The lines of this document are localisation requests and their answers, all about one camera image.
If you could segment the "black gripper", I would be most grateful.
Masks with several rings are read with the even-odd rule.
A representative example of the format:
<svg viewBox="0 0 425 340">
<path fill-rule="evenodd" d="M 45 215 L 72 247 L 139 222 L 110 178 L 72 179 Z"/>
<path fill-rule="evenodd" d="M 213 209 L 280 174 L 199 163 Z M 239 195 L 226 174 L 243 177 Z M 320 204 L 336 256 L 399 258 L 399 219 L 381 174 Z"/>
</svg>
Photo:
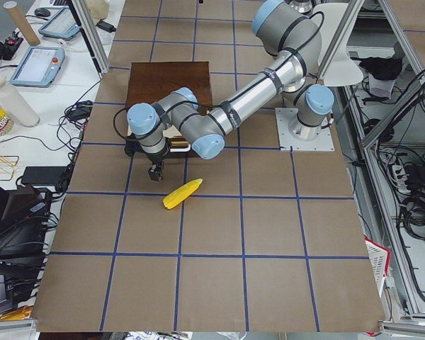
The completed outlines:
<svg viewBox="0 0 425 340">
<path fill-rule="evenodd" d="M 152 181 L 163 179 L 164 157 L 151 157 L 151 167 L 148 169 L 149 177 Z"/>
</svg>

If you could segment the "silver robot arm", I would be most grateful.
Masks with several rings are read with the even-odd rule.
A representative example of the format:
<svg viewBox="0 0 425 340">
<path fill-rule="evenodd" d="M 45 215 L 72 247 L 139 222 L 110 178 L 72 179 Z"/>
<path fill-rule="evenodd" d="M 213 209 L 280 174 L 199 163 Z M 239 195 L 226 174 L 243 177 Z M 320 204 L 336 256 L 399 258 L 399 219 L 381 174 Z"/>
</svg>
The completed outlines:
<svg viewBox="0 0 425 340">
<path fill-rule="evenodd" d="M 200 158 L 212 159 L 224 149 L 226 135 L 279 94 L 292 100 L 298 111 L 292 134 L 307 140 L 307 130 L 321 130 L 334 104 L 330 88 L 305 82 L 307 74 L 318 65 L 328 18 L 320 8 L 306 16 L 285 1 L 263 2 L 251 29 L 274 61 L 205 115 L 199 113 L 201 104 L 187 87 L 154 103 L 136 103 L 127 108 L 130 135 L 125 138 L 125 154 L 145 155 L 152 163 L 149 177 L 159 181 L 164 160 L 171 153 L 171 142 L 164 136 L 166 129 L 176 128 Z"/>
</svg>

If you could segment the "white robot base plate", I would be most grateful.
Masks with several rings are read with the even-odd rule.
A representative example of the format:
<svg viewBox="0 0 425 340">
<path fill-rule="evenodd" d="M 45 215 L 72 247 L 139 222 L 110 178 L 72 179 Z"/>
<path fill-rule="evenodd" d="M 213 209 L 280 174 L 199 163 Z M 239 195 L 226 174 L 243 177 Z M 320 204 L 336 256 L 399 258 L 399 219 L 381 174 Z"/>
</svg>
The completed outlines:
<svg viewBox="0 0 425 340">
<path fill-rule="evenodd" d="M 334 143 L 327 117 L 317 127 L 298 121 L 296 108 L 276 108 L 279 148 L 283 152 L 333 152 Z"/>
</svg>

